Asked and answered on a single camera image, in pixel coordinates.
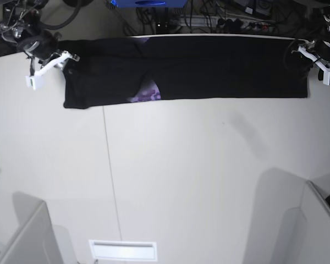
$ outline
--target white vent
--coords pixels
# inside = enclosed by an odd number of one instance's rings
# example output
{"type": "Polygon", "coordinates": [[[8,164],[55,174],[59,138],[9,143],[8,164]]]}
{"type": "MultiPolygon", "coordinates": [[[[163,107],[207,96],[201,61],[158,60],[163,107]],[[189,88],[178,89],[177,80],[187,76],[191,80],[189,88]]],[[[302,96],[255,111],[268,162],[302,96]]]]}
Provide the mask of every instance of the white vent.
{"type": "Polygon", "coordinates": [[[158,261],[155,242],[89,240],[93,258],[98,260],[158,261]]]}

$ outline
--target white table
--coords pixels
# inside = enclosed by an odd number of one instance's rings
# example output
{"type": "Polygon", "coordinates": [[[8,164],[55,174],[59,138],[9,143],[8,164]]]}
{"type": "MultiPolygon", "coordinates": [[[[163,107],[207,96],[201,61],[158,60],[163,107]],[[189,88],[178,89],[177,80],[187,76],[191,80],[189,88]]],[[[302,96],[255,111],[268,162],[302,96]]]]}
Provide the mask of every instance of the white table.
{"type": "Polygon", "coordinates": [[[316,72],[308,99],[73,110],[62,73],[32,91],[28,65],[0,58],[0,192],[46,200],[80,263],[88,239],[155,241],[161,264],[269,263],[305,179],[330,173],[330,87],[316,72]]]}

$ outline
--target purple fabric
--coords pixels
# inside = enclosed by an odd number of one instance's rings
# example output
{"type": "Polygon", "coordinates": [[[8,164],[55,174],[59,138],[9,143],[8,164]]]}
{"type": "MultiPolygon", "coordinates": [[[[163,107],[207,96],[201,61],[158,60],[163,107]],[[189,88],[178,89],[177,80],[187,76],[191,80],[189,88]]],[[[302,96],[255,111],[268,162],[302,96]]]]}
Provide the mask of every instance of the purple fabric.
{"type": "Polygon", "coordinates": [[[127,101],[131,103],[159,100],[161,100],[160,91],[154,81],[150,81],[147,85],[142,87],[135,97],[127,98],[127,101]]]}

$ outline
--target black cloth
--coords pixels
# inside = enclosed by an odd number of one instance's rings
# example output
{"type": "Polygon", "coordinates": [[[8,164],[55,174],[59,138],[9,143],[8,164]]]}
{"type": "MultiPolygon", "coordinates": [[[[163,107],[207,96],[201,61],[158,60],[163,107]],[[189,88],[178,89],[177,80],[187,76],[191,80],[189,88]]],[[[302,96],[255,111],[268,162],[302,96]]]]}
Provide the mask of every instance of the black cloth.
{"type": "MultiPolygon", "coordinates": [[[[62,41],[59,48],[80,56],[69,60],[65,108],[128,103],[145,79],[162,100],[213,97],[305,98],[305,73],[283,67],[291,40],[227,36],[160,36],[62,41]]],[[[289,65],[310,64],[289,54],[289,65]]]]}

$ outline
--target power strip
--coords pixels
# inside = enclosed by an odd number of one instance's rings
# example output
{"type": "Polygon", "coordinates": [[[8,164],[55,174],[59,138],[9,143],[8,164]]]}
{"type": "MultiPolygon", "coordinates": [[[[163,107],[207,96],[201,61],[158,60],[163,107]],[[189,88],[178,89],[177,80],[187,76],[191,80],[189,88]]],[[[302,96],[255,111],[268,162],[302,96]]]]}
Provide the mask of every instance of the power strip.
{"type": "MultiPolygon", "coordinates": [[[[251,30],[260,31],[265,26],[268,28],[268,31],[272,31],[272,28],[270,27],[271,24],[261,20],[237,18],[234,16],[226,16],[226,18],[221,18],[220,16],[210,16],[210,19],[211,19],[212,28],[216,28],[219,19],[223,19],[225,23],[228,20],[230,20],[231,22],[239,20],[241,23],[240,26],[241,29],[251,29],[251,30]]],[[[190,18],[188,16],[186,17],[186,20],[187,20],[187,24],[189,25],[190,18]]],[[[181,16],[180,18],[179,25],[186,26],[186,21],[183,16],[181,16]]],[[[208,17],[205,17],[203,15],[193,15],[191,20],[191,25],[192,28],[198,28],[198,27],[207,28],[208,26],[210,26],[210,21],[208,17]]]]}

